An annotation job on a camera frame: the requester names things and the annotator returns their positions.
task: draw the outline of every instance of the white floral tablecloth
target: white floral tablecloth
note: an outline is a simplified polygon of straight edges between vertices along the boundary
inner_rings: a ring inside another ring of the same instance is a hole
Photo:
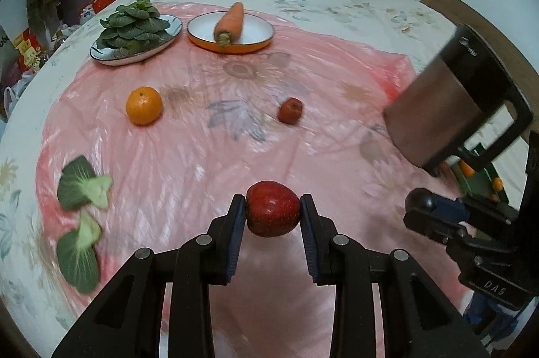
[[[30,83],[0,144],[0,295],[29,343],[49,358],[74,322],[63,292],[43,268],[40,213],[35,189],[41,133],[53,102],[71,83],[101,32],[99,19],[119,0],[73,34]],[[230,6],[237,0],[152,0]],[[268,12],[298,27],[408,54],[420,72],[454,31],[437,12],[413,0],[241,0],[246,9]],[[484,144],[509,123],[501,110],[476,135]],[[522,198],[526,143],[519,139],[495,165],[514,206]]]

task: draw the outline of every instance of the apple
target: apple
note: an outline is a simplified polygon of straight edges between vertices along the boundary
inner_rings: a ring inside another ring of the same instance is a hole
[[[247,227],[257,236],[273,238],[291,232],[300,221],[300,201],[276,181],[259,181],[247,191]]]
[[[303,102],[296,98],[290,98],[282,103],[277,118],[284,124],[295,125],[302,115]]]

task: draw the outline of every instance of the pink plastic sheet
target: pink plastic sheet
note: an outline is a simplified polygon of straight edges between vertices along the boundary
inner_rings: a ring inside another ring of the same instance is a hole
[[[160,10],[187,24],[221,8],[180,3]],[[319,213],[366,248],[408,250],[458,306],[466,289],[456,265],[402,222],[415,187],[457,195],[452,181],[413,167],[387,137],[381,112],[413,80],[407,57],[254,14],[277,30],[261,52],[217,55],[181,34],[143,63],[88,61],[51,108],[36,189],[48,268],[73,311],[80,314],[91,296],[79,295],[59,273],[56,241],[76,227],[76,217],[60,209],[56,187],[63,166],[79,154],[114,180],[109,209],[90,208],[103,229],[100,288],[137,248],[180,247],[225,214],[234,194],[270,179],[297,195],[311,193]],[[127,96],[142,85],[164,100],[162,118],[149,127],[134,126],[125,114]],[[276,120],[289,97],[305,106],[298,126]],[[334,295],[312,283],[299,228],[274,239],[246,230],[232,283],[211,290],[217,356],[327,357]]]

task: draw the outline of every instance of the white plate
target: white plate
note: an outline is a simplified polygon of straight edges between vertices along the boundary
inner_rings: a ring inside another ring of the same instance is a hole
[[[147,58],[158,54],[174,41],[174,38],[181,32],[183,26],[182,21],[176,16],[162,14],[160,19],[166,20],[170,23],[170,26],[165,31],[172,36],[172,38],[157,48],[150,49],[146,52],[141,52],[140,54],[118,56],[119,51],[117,49],[98,49],[96,45],[97,41],[95,41],[90,49],[90,57],[106,66],[124,66],[126,64],[138,63],[139,61],[146,60]]]
[[[242,54],[265,47],[275,35],[275,28],[271,23],[252,14],[245,14],[243,31],[239,40],[221,48],[215,41],[214,30],[215,25],[225,13],[225,11],[208,12],[191,20],[187,24],[190,40],[204,49],[214,52]]]

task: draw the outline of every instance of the silver bolt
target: silver bolt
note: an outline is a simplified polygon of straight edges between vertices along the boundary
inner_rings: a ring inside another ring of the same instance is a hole
[[[393,256],[398,261],[407,261],[410,256],[404,250],[395,250]]]
[[[197,237],[197,244],[198,245],[208,245],[211,242],[211,236],[208,234],[199,235]]]
[[[335,242],[335,244],[337,245],[346,245],[349,241],[350,240],[345,235],[335,235],[333,237],[333,242]]]
[[[150,254],[152,253],[152,250],[149,248],[140,248],[135,252],[135,257],[137,259],[146,259]]]

